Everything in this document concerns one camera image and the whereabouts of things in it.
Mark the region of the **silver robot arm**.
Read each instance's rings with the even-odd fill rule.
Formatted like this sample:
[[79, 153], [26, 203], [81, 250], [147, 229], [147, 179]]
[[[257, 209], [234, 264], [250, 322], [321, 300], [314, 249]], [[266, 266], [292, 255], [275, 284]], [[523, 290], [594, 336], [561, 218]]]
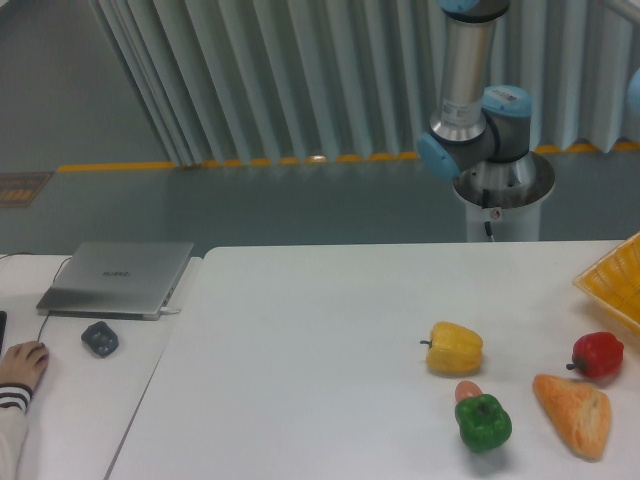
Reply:
[[498, 20], [508, 1], [441, 1], [446, 51], [438, 107], [417, 139], [421, 160], [450, 180], [475, 165], [508, 163], [529, 152], [531, 100], [522, 89], [488, 87], [486, 73]]

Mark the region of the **striped sleeve forearm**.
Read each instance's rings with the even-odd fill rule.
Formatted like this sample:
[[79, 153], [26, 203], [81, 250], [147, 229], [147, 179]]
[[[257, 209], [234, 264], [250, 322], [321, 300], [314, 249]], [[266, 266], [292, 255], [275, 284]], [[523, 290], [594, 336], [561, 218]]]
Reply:
[[1, 478], [15, 479], [28, 425], [33, 391], [20, 383], [1, 385]]

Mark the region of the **person's hand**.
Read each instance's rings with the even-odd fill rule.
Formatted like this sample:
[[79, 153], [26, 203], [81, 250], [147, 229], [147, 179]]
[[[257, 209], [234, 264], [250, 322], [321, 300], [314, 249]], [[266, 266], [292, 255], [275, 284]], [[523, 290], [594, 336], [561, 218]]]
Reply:
[[35, 391], [49, 363], [44, 343], [29, 341], [10, 347], [1, 360], [2, 385], [22, 385]]

